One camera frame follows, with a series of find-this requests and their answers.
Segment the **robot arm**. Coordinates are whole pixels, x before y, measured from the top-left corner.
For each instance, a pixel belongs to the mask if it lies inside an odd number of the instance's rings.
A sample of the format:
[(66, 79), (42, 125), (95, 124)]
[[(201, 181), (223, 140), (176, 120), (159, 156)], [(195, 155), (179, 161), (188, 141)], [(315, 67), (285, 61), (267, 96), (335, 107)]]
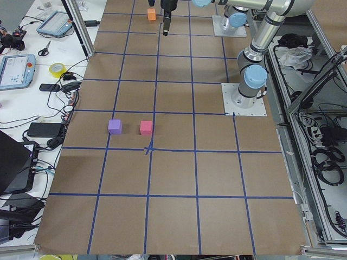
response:
[(266, 69), (260, 65), (260, 62), (270, 42), (286, 17), (303, 14), (313, 6), (314, 1), (193, 1), (197, 7), (206, 7), (213, 3), (224, 6), (226, 25), (223, 25), (223, 28), (238, 28), (244, 25), (249, 9), (267, 11), (250, 45), (237, 57), (241, 81), (238, 88), (233, 91), (231, 99), (240, 108), (251, 108), (258, 99), (259, 90), (267, 80)]
[(245, 25), (248, 10), (248, 8), (240, 6), (226, 5), (224, 7), (224, 17), (221, 21), (222, 30), (229, 31)]

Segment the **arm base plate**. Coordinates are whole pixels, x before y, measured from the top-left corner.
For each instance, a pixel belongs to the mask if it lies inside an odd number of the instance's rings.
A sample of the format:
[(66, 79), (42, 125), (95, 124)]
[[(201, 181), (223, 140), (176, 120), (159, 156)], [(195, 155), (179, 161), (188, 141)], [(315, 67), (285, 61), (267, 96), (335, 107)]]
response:
[(225, 16), (212, 16), (214, 35), (220, 37), (246, 37), (245, 23), (247, 17), (243, 13)]
[(238, 83), (222, 83), (224, 113), (228, 116), (267, 116), (263, 98), (244, 97)]

